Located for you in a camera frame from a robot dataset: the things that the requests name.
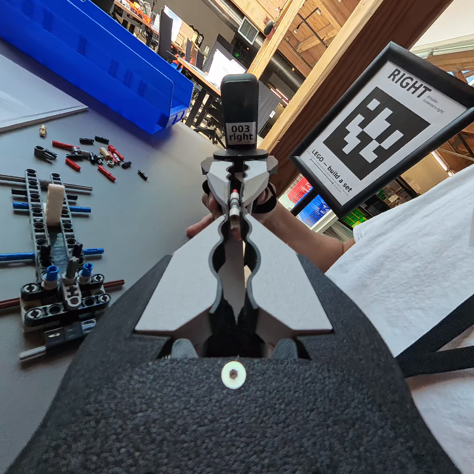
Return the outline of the blue storage crate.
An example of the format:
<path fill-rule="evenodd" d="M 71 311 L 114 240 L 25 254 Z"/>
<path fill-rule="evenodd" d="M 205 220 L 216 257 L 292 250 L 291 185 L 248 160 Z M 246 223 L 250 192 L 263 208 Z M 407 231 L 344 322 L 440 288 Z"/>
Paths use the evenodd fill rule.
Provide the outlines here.
<path fill-rule="evenodd" d="M 298 218 L 309 228 L 312 228 L 329 211 L 330 207 L 320 195 L 317 195 L 308 205 L 298 214 Z"/>

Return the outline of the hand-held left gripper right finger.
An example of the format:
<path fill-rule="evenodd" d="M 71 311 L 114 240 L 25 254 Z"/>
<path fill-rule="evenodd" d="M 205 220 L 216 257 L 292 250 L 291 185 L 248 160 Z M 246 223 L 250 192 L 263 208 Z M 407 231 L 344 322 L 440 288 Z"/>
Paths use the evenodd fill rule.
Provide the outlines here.
<path fill-rule="evenodd" d="M 241 356 L 268 357 L 283 339 L 333 326 L 295 251 L 253 216 L 241 220 Z"/>

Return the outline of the blue plastic bin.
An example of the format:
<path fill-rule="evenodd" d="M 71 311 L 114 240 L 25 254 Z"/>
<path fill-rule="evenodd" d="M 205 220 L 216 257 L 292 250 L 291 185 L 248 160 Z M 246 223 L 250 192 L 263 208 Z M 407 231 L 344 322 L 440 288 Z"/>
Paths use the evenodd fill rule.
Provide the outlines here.
<path fill-rule="evenodd" d="M 1 38 L 153 135 L 180 122 L 192 82 L 91 1 L 1 1 Z"/>

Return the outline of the black framed tag sign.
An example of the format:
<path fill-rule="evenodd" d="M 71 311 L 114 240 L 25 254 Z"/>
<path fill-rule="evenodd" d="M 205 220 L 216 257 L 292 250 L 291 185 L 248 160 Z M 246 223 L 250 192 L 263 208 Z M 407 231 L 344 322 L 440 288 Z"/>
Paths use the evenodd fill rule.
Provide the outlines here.
<path fill-rule="evenodd" d="M 290 160 L 338 217 L 461 132 L 474 91 L 390 42 Z"/>

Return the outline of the background wooden desk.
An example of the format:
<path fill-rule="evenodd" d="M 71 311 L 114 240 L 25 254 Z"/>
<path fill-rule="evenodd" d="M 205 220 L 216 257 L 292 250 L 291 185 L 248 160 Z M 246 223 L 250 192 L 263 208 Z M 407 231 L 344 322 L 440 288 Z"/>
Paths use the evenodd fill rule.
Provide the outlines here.
<path fill-rule="evenodd" d="M 214 83 L 210 82 L 207 75 L 204 74 L 203 71 L 196 68 L 181 57 L 177 57 L 176 60 L 182 65 L 185 70 L 187 70 L 193 76 L 193 80 L 200 84 L 209 95 L 212 95 L 214 97 L 221 96 L 220 86 L 217 86 Z"/>

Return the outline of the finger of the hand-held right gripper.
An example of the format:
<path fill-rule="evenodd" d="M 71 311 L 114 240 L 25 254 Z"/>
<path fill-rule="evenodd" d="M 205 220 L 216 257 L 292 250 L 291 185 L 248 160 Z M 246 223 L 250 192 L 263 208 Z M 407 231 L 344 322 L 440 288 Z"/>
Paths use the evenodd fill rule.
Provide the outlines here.
<path fill-rule="evenodd" d="M 248 206 L 258 198 L 268 185 L 267 163 L 244 163 L 240 192 L 240 210 L 248 213 Z"/>
<path fill-rule="evenodd" d="M 232 162 L 205 162 L 205 175 L 208 186 L 217 202 L 222 207 L 224 215 L 228 215 L 230 201 L 229 169 L 233 166 Z"/>

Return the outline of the wooden ceiling beam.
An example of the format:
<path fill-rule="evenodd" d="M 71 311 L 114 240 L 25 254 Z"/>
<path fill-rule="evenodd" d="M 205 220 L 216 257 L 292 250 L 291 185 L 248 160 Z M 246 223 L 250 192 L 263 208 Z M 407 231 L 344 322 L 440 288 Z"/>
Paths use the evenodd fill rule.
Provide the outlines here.
<path fill-rule="evenodd" d="M 261 78 L 279 44 L 283 40 L 285 33 L 304 3 L 304 0 L 292 0 L 285 4 L 282 14 L 276 20 L 276 27 L 273 28 L 273 32 L 266 37 L 253 59 L 248 69 L 249 74 L 254 75 L 258 80 Z"/>

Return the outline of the green storage bins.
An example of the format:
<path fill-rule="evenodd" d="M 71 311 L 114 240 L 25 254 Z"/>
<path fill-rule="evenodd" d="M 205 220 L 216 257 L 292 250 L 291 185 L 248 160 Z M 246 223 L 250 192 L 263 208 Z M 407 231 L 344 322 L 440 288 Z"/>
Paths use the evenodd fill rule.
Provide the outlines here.
<path fill-rule="evenodd" d="M 339 219 L 347 227 L 354 228 L 363 222 L 368 221 L 366 213 L 359 207 L 349 212 L 346 216 Z"/>

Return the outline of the person's right hand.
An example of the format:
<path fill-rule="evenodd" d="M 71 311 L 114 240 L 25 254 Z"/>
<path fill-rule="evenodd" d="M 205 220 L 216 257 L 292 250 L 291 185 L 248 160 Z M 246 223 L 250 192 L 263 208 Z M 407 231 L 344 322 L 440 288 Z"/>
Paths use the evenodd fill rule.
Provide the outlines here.
<path fill-rule="evenodd" d="M 288 235 L 294 232 L 294 224 L 299 225 L 298 220 L 289 212 L 273 194 L 274 187 L 269 185 L 257 199 L 257 210 L 269 210 L 266 213 L 253 213 L 253 217 L 267 227 L 272 233 L 289 242 Z M 270 210 L 270 203 L 275 202 L 275 206 Z M 204 193 L 202 202 L 210 211 L 210 214 L 203 217 L 198 223 L 189 226 L 186 229 L 188 238 L 193 238 L 200 233 L 204 228 L 214 222 L 218 217 L 222 216 L 222 208 L 212 192 Z"/>

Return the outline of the pile of small lego pins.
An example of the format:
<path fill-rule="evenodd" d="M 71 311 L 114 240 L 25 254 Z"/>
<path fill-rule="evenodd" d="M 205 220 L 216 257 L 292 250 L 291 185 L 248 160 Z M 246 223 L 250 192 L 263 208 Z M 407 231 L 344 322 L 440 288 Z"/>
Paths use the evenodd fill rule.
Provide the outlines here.
<path fill-rule="evenodd" d="M 46 139 L 46 136 L 46 125 L 41 124 L 39 127 L 39 138 Z M 64 163 L 67 167 L 76 172 L 80 172 L 81 166 L 79 162 L 83 160 L 88 161 L 91 165 L 96 167 L 97 171 L 102 176 L 112 183 L 116 182 L 116 177 L 109 168 L 121 168 L 127 170 L 132 167 L 132 162 L 126 161 L 125 157 L 116 149 L 116 147 L 110 144 L 109 139 L 100 136 L 95 136 L 94 138 L 79 138 L 79 143 L 87 146 L 96 144 L 105 146 L 100 146 L 97 153 L 89 149 L 84 149 L 57 140 L 52 140 L 51 146 L 66 153 Z M 57 160 L 58 154 L 44 146 L 36 145 L 34 148 L 34 157 L 46 163 L 53 164 Z"/>

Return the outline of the wooden pillar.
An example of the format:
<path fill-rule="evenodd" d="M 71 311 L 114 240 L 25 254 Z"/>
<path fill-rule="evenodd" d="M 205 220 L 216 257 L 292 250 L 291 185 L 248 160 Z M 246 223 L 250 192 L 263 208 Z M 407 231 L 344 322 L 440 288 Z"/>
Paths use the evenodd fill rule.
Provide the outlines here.
<path fill-rule="evenodd" d="M 410 49 L 451 0 L 360 1 L 299 87 L 261 147 L 278 162 L 277 196 L 299 172 L 289 157 L 390 41 Z"/>

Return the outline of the red storage crate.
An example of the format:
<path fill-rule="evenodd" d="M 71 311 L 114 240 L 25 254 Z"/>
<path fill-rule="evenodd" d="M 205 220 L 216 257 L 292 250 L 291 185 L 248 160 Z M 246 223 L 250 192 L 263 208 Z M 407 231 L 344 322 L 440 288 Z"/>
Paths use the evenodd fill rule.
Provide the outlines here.
<path fill-rule="evenodd" d="M 300 175 L 291 185 L 287 197 L 290 203 L 296 205 L 309 191 L 312 185 L 309 181 Z"/>

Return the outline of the red and white lego pin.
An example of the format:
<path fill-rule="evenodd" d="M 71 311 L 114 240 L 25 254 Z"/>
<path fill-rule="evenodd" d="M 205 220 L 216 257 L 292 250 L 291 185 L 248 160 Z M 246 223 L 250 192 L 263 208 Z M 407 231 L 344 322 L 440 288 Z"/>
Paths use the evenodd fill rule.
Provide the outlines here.
<path fill-rule="evenodd" d="M 240 194 L 236 188 L 234 188 L 230 193 L 228 218 L 230 222 L 230 229 L 240 230 Z"/>

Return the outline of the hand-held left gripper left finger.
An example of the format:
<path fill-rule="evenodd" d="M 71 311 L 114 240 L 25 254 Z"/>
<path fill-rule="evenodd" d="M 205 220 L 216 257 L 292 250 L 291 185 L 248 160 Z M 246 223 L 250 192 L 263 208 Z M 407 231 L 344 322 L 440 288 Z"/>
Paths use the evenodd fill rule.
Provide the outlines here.
<path fill-rule="evenodd" d="M 212 334 L 210 312 L 216 310 L 223 294 L 218 275 L 226 261 L 220 216 L 197 236 L 175 251 L 167 264 L 135 332 L 189 340 L 197 354 L 203 354 Z"/>

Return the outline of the person's right forearm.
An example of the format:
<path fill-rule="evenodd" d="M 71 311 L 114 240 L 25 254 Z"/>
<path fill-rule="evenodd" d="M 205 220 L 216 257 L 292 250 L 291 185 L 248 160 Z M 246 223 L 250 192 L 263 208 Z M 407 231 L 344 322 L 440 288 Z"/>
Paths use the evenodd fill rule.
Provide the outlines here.
<path fill-rule="evenodd" d="M 341 242 L 336 238 L 315 233 L 293 216 L 281 203 L 267 221 L 268 228 L 272 224 L 272 232 L 296 253 L 307 257 L 319 270 L 326 272 L 354 244 L 352 238 Z"/>

